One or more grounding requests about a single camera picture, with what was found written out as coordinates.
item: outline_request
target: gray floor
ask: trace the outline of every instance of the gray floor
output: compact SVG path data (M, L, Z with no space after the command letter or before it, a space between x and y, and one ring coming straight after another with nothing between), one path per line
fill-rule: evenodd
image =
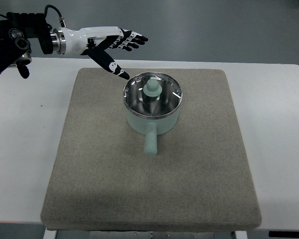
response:
M43 12L46 4L61 11L70 29L112 25L149 38L132 52L107 51L114 59L299 65L299 0L0 0L0 13ZM57 19L48 12L53 27ZM31 46L33 57L60 57L43 55L36 39ZM0 239L42 238L42 232L38 225L0 224ZM267 238L260 233L249 236ZM78 234L88 238L85 232L59 232L57 239Z

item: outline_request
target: light green pot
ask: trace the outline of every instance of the light green pot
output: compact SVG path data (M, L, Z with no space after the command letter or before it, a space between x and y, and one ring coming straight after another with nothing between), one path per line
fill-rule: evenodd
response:
M182 99L178 82L164 73L142 73L128 81L123 98L129 125L146 136L144 152L154 157L157 135L171 130L178 119Z

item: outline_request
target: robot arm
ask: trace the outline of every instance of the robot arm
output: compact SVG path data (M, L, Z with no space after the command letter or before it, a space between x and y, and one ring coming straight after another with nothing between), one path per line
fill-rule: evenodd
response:
M52 26L45 20L49 7L55 9L60 17L61 27L53 32ZM137 32L115 26L70 30L66 28L64 18L57 8L51 5L46 6L44 14L8 12L6 16L0 16L6 18L0 20L0 74L7 67L16 65L24 78L29 76L26 65L31 62L28 38L38 38L44 54L57 51L62 55L89 55L105 70L125 79L129 79L129 75L116 64L105 49L119 48L131 51L148 40Z
M78 31L61 27L53 32L57 42L55 50L59 54L86 54L105 70L127 80L129 75L104 50L119 48L131 51L132 48L138 48L138 44L143 45L148 40L137 32L116 26L86 27Z

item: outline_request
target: square mat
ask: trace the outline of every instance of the square mat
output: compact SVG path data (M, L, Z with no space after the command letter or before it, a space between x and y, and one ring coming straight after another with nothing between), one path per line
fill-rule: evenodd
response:
M127 123L122 78L77 75L41 220L49 230L218 232L261 223L228 81L221 70L163 72L183 89L174 128L143 153Z

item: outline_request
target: pot lid knob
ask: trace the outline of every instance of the pot lid knob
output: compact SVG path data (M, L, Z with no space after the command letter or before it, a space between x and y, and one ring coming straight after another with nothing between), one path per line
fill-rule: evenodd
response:
M149 97L157 97L162 92L162 87L155 78L150 78L143 88L145 95Z

